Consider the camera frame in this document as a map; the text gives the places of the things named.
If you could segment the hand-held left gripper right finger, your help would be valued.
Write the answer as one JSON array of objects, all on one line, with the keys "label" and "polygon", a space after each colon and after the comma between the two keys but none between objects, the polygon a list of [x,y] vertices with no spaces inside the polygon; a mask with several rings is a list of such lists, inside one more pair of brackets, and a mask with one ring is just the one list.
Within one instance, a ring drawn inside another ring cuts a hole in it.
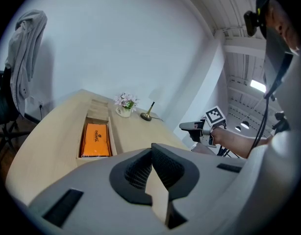
[{"label": "hand-held left gripper right finger", "polygon": [[245,164],[156,143],[151,162],[168,195],[165,225],[171,230],[207,214]]}]

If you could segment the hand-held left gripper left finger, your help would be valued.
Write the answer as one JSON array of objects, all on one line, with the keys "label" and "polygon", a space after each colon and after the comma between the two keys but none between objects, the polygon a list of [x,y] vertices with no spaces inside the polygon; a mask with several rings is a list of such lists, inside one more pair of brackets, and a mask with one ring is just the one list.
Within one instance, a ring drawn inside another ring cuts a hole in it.
[{"label": "hand-held left gripper left finger", "polygon": [[29,204],[56,235],[161,235],[168,231],[146,194],[151,150],[85,163]]}]

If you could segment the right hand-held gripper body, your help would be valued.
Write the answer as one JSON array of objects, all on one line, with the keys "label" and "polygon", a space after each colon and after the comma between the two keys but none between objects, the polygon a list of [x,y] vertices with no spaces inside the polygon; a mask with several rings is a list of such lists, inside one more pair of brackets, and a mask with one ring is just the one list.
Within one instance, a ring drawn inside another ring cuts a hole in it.
[{"label": "right hand-held gripper body", "polygon": [[204,146],[216,148],[212,131],[219,126],[226,127],[226,118],[220,108],[214,108],[205,112],[202,119],[192,124],[192,129],[189,130],[189,135],[192,141],[201,143]]}]

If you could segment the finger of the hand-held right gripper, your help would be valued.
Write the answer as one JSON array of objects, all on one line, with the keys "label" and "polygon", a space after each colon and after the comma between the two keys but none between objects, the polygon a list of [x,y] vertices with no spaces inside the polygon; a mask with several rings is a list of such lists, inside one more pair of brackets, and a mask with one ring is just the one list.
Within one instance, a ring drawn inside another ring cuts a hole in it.
[{"label": "finger of the hand-held right gripper", "polygon": [[183,131],[202,130],[203,126],[204,121],[185,122],[179,124],[180,129]]}]

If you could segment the orange packet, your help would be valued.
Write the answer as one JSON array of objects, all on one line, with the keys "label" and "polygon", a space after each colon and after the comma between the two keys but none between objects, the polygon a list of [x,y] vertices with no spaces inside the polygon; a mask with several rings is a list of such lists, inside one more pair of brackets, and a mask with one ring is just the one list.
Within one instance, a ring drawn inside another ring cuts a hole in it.
[{"label": "orange packet", "polygon": [[88,123],[81,139],[80,158],[111,157],[112,149],[107,124]]}]

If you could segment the person's right forearm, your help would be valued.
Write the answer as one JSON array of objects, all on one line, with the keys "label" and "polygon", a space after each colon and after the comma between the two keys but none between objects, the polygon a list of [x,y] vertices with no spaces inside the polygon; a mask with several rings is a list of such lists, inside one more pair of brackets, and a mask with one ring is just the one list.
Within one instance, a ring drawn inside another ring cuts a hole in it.
[{"label": "person's right forearm", "polygon": [[211,136],[214,138],[214,144],[219,144],[244,159],[248,158],[249,152],[253,148],[267,145],[273,138],[273,136],[261,138],[258,144],[253,146],[255,138],[243,136],[220,127],[213,129]]}]

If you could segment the white shade brass table lamp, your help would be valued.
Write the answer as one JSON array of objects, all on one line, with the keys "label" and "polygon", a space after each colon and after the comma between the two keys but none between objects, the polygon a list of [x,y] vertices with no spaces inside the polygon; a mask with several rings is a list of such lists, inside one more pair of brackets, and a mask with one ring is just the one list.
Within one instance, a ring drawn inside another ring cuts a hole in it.
[{"label": "white shade brass table lamp", "polygon": [[151,110],[154,106],[155,102],[153,101],[150,108],[148,109],[148,111],[146,113],[141,113],[140,114],[140,117],[145,120],[145,121],[151,121],[152,120],[152,117],[150,116],[150,113],[151,113]]}]

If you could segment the rectangular ceiling light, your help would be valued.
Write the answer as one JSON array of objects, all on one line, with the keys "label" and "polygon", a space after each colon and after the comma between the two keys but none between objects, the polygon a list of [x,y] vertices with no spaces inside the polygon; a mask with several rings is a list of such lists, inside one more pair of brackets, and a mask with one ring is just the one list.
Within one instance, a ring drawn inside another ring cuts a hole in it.
[{"label": "rectangular ceiling light", "polygon": [[255,88],[255,89],[257,89],[257,90],[263,92],[263,93],[266,92],[266,86],[265,86],[264,84],[262,84],[262,83],[256,81],[256,80],[252,80],[251,83],[250,83],[250,86],[251,86],[252,88]]}]

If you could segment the pink flowers in white pot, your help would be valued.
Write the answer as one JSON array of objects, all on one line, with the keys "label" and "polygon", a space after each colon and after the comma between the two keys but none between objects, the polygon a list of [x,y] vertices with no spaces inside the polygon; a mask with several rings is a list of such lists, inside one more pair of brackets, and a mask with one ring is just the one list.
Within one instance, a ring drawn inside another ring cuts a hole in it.
[{"label": "pink flowers in white pot", "polygon": [[128,118],[136,110],[138,102],[139,99],[135,95],[129,93],[119,94],[114,98],[115,112],[123,118]]}]

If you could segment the person's white shirt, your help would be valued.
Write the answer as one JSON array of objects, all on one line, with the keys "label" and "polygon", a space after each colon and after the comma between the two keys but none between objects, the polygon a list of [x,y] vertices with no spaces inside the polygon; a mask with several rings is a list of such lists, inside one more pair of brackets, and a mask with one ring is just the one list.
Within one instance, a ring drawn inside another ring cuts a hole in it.
[{"label": "person's white shirt", "polygon": [[259,146],[263,152],[255,185],[227,235],[299,235],[301,233],[301,53],[276,91],[290,124]]}]

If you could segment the gray face mask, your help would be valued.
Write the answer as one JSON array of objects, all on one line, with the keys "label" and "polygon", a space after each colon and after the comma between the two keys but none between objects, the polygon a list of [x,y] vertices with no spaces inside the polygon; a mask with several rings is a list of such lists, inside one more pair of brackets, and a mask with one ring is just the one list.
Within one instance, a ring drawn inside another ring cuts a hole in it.
[{"label": "gray face mask", "polygon": [[264,98],[270,97],[282,83],[293,58],[293,53],[285,40],[274,28],[266,28],[266,51],[264,58],[264,72],[266,78],[266,92]]}]

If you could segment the wooden sliding box lid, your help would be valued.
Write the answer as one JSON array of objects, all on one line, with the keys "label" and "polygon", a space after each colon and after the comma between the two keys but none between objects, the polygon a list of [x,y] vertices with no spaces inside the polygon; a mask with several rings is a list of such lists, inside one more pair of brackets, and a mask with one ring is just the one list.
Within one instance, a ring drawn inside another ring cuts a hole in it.
[{"label": "wooden sliding box lid", "polygon": [[92,99],[87,111],[87,117],[100,120],[108,120],[108,103]]}]

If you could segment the black office chair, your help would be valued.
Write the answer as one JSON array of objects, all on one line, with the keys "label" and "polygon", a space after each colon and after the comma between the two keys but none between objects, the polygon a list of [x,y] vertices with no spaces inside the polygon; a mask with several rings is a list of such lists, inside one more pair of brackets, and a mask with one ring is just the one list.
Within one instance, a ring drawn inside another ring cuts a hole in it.
[{"label": "black office chair", "polygon": [[13,129],[17,129],[18,125],[16,119],[19,116],[10,87],[11,70],[5,68],[0,70],[0,153],[6,143],[9,144],[12,151],[14,151],[12,139],[29,135],[30,132],[13,133]]}]

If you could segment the gray jacket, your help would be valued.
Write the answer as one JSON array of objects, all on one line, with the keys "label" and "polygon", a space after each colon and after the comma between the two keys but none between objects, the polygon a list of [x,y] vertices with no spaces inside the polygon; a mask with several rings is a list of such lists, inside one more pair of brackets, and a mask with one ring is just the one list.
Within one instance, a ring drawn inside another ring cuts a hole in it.
[{"label": "gray jacket", "polygon": [[10,88],[17,111],[25,114],[25,101],[30,96],[29,83],[47,24],[44,11],[30,10],[16,22],[9,45],[5,67],[11,71]]}]

